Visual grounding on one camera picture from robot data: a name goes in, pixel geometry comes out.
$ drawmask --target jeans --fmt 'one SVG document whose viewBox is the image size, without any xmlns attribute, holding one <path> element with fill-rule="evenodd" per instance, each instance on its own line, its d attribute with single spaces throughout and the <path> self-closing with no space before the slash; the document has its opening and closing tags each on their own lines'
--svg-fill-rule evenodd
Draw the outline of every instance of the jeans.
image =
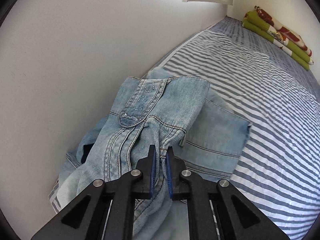
<svg viewBox="0 0 320 240">
<path fill-rule="evenodd" d="M 63 208 L 94 179 L 110 181 L 134 169 L 155 144 L 154 196 L 136 201 L 135 239 L 151 239 L 170 211 L 165 166 L 169 146 L 188 169 L 217 181 L 230 177 L 250 129 L 247 120 L 223 108 L 221 98 L 208 94 L 209 82 L 204 79 L 161 77 L 156 71 L 147 78 L 125 80 L 85 163 L 79 162 L 78 149 L 79 167 L 71 174 L 61 171 L 69 176 L 59 182 L 57 192 Z"/>
</svg>

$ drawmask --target striped bedsheet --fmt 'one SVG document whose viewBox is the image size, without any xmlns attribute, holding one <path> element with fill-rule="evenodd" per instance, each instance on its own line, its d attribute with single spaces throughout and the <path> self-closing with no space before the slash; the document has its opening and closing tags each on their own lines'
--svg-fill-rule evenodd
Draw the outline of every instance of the striped bedsheet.
<svg viewBox="0 0 320 240">
<path fill-rule="evenodd" d="M 253 123 L 231 182 L 292 240 L 320 212 L 320 93 L 309 71 L 226 17 L 157 67 L 205 78 Z"/>
</svg>

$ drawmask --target bed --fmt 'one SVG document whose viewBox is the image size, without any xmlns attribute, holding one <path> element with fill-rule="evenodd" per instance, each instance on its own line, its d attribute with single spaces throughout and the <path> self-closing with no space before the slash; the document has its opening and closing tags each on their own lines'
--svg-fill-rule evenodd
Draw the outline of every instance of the bed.
<svg viewBox="0 0 320 240">
<path fill-rule="evenodd" d="M 205 78 L 253 124 L 231 182 L 292 240 L 320 212 L 320 88 L 311 71 L 229 17 L 156 67 Z"/>
</svg>

